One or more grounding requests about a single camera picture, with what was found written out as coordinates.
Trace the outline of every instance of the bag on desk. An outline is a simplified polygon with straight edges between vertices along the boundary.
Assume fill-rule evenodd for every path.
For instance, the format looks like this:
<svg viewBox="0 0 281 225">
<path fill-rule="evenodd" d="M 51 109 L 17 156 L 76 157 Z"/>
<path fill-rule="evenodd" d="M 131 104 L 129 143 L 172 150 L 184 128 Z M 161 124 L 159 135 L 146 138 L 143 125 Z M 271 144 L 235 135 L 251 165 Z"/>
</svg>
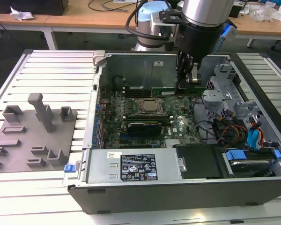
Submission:
<svg viewBox="0 0 281 225">
<path fill-rule="evenodd" d="M 254 10 L 253 20 L 255 22 L 265 20 L 273 21 L 273 18 L 271 16 L 276 12 L 276 10 L 273 8 L 275 7 L 275 5 L 275 3 L 267 1 L 260 9 Z"/>
</svg>

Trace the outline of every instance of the blue latch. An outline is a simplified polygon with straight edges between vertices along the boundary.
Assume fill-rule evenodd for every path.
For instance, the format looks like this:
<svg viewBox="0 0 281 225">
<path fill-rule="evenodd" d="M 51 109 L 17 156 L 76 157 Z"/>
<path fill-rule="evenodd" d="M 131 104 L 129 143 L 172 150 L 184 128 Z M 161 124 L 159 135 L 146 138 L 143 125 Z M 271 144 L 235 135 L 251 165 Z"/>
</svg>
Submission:
<svg viewBox="0 0 281 225">
<path fill-rule="evenodd" d="M 71 164 L 65 165 L 64 172 L 65 173 L 74 173 L 74 172 L 76 172 L 76 165 L 71 165 Z"/>
<path fill-rule="evenodd" d="M 275 155 L 276 159 L 281 158 L 281 153 L 280 153 L 280 151 L 277 150 L 277 149 L 274 150 L 274 155 Z"/>
<path fill-rule="evenodd" d="M 259 133 L 257 130 L 249 130 L 247 142 L 248 142 L 248 146 L 253 148 L 254 151 L 258 151 L 258 149 L 256 147 L 258 136 L 259 136 Z"/>
<path fill-rule="evenodd" d="M 228 161 L 247 159 L 243 150 L 229 150 L 228 152 L 226 152 L 226 157 Z"/>
</svg>

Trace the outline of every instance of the green motherboard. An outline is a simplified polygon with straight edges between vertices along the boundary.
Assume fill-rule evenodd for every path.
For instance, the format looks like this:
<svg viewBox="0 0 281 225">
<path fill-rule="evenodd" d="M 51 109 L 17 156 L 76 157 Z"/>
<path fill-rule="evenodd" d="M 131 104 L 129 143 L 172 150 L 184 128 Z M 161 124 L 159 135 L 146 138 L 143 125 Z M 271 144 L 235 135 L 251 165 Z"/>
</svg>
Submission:
<svg viewBox="0 0 281 225">
<path fill-rule="evenodd" d="M 105 149 L 172 148 L 201 142 L 189 113 L 191 97 L 126 98 L 122 92 L 108 91 L 102 93 L 101 105 Z"/>
</svg>

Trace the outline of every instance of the power supply label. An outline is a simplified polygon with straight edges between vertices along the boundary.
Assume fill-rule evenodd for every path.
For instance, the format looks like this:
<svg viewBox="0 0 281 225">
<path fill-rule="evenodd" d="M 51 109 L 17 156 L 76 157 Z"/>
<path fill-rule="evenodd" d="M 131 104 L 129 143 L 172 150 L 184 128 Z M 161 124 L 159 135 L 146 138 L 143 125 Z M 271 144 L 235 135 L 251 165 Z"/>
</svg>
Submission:
<svg viewBox="0 0 281 225">
<path fill-rule="evenodd" d="M 155 154 L 121 155 L 121 180 L 158 180 Z"/>
</svg>

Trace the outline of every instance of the paper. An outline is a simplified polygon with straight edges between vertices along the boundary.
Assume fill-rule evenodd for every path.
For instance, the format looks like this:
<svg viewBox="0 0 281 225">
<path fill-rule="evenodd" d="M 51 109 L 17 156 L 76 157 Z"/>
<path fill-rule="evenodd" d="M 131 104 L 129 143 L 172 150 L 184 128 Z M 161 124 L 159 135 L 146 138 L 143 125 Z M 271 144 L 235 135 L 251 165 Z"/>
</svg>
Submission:
<svg viewBox="0 0 281 225">
<path fill-rule="evenodd" d="M 13 9 L 12 7 L 10 7 L 11 10 L 11 15 L 13 16 L 13 18 L 15 18 L 16 20 L 22 21 L 22 20 L 30 20 L 30 19 L 34 19 L 34 16 L 32 16 L 31 12 L 20 12 L 17 11 L 15 9 Z"/>
<path fill-rule="evenodd" d="M 241 10 L 239 13 L 241 14 L 249 14 L 250 12 L 250 5 L 249 4 L 246 4 L 246 6 L 244 7 L 243 10 Z"/>
</svg>

